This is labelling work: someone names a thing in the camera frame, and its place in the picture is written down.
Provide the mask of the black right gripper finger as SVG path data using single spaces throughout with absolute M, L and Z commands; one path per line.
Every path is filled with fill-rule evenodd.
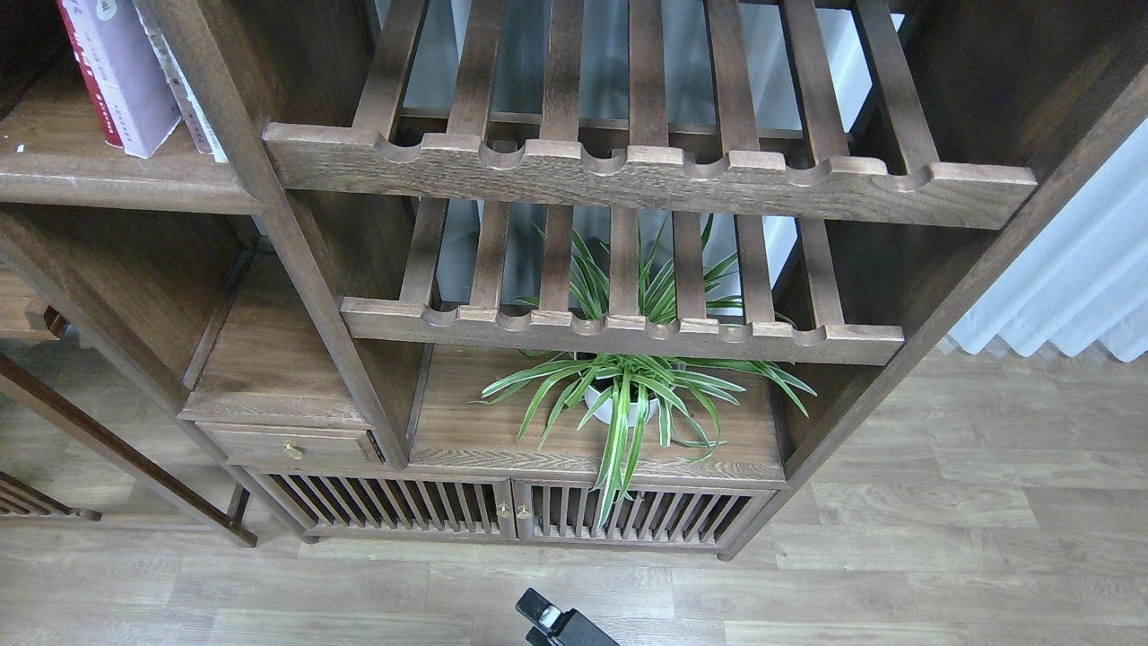
M 532 623 L 525 639 L 530 645 L 613 645 L 614 638 L 575 608 L 560 610 L 536 589 L 528 587 L 515 610 Z

